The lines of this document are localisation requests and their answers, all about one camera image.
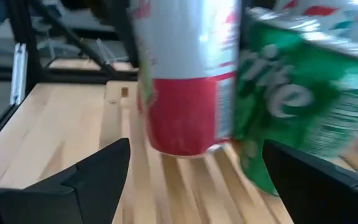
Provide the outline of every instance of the wooden slats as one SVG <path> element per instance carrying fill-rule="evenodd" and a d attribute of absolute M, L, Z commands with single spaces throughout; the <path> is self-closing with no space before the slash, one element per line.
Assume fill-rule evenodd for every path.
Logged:
<path fill-rule="evenodd" d="M 0 134 L 0 186 L 33 184 L 128 137 L 131 164 L 114 224 L 293 223 L 279 198 L 242 174 L 239 144 L 197 159 L 154 150 L 136 85 L 37 85 Z M 344 159 L 333 162 L 358 171 L 358 153 Z"/>

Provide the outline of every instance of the can lid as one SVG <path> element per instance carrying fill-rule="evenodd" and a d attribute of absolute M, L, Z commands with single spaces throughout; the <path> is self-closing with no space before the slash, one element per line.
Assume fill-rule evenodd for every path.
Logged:
<path fill-rule="evenodd" d="M 301 36 L 309 43 L 318 47 L 358 58 L 358 42 L 354 42 L 351 39 L 335 37 L 322 32 L 309 32 L 304 33 Z"/>
<path fill-rule="evenodd" d="M 275 12 L 261 7 L 247 8 L 247 15 L 255 21 L 293 32 L 316 32 L 320 28 L 318 20 L 312 17 L 295 16 L 288 12 Z"/>

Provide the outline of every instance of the light wood tray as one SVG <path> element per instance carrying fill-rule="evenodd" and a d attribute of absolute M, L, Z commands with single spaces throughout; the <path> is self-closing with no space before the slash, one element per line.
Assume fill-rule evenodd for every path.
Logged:
<path fill-rule="evenodd" d="M 111 66 L 118 71 L 136 72 L 138 68 L 133 68 L 128 62 L 113 62 Z M 100 66 L 93 60 L 84 59 L 56 59 L 50 65 L 49 68 L 61 68 L 61 69 L 82 69 L 82 70 L 100 70 Z"/>
<path fill-rule="evenodd" d="M 292 223 L 279 198 L 242 175 L 236 145 L 192 160 L 152 149 L 136 85 L 38 84 L 0 133 L 0 187 L 24 188 L 128 137 L 131 164 L 113 223 Z M 357 151 L 344 158 L 335 163 L 358 171 Z"/>

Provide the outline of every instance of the red label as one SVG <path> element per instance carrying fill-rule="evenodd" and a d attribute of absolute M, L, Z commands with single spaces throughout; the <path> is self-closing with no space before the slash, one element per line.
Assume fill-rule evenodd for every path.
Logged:
<path fill-rule="evenodd" d="M 139 0 L 138 7 L 132 11 L 135 19 L 145 19 L 151 16 L 151 0 Z"/>
<path fill-rule="evenodd" d="M 312 6 L 308 8 L 303 15 L 306 16 L 329 16 L 332 13 L 336 12 L 338 9 L 333 7 L 326 6 Z"/>
<path fill-rule="evenodd" d="M 297 0 L 292 0 L 290 3 L 288 3 L 284 9 L 292 9 L 293 7 L 296 7 L 296 5 L 298 4 Z"/>
<path fill-rule="evenodd" d="M 232 77 L 234 73 L 189 80 L 154 79 L 158 96 L 146 113 L 151 145 L 167 154 L 195 156 L 225 141 L 215 138 L 217 84 Z"/>
<path fill-rule="evenodd" d="M 218 36 L 220 36 L 220 41 L 223 45 L 231 45 L 234 42 L 237 42 L 237 27 L 236 25 L 239 23 L 239 16 L 237 15 L 234 8 L 230 8 L 228 10 L 221 10 L 223 15 L 220 16 L 219 23 L 220 25 L 217 27 L 215 32 Z"/>

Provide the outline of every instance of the sprite logo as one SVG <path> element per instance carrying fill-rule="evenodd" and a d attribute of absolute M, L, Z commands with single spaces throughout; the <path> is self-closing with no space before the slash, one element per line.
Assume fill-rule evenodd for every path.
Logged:
<path fill-rule="evenodd" d="M 241 80 L 265 88 L 267 109 L 274 117 L 295 117 L 294 111 L 297 108 L 313 102 L 313 93 L 310 90 L 291 83 L 288 75 L 294 66 L 286 64 L 285 58 L 278 58 L 278 49 L 275 45 L 265 46 L 259 54 L 244 51 L 241 53 L 240 62 L 246 67 Z"/>

